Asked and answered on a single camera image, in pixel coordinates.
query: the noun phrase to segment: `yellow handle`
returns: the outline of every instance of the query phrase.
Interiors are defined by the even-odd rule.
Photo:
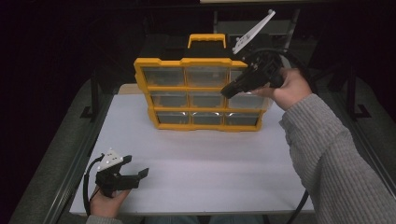
[[[192,41],[222,41],[223,47],[226,48],[225,45],[225,35],[224,34],[198,34],[198,35],[190,35],[188,48],[191,47]]]

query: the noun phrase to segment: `gray sweater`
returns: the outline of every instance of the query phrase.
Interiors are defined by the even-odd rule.
[[[396,223],[396,201],[355,148],[349,130],[311,94],[280,121],[293,167],[308,190],[318,223]],[[116,224],[90,216],[87,223]]]

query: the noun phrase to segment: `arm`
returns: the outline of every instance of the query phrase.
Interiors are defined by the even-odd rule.
[[[396,223],[396,202],[355,148],[349,130],[298,70],[281,70],[278,89],[262,88],[284,110],[293,167],[308,190],[318,223]]]

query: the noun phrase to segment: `yellow storage organizer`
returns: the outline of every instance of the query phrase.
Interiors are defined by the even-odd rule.
[[[225,35],[191,35],[193,41],[220,41]],[[230,58],[137,58],[135,78],[148,103],[148,116],[158,129],[258,131],[269,101],[241,92],[227,100],[221,89],[247,65]]]

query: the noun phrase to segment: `dark background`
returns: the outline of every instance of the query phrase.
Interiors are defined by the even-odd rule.
[[[278,19],[294,4],[197,7],[199,1],[60,1],[0,3],[1,194],[0,222],[9,221],[79,88],[93,70],[112,92],[134,82],[133,61],[147,34],[212,33],[219,19]],[[317,39],[310,66],[353,65],[396,120],[393,23],[395,7],[356,4],[301,5],[295,39]]]

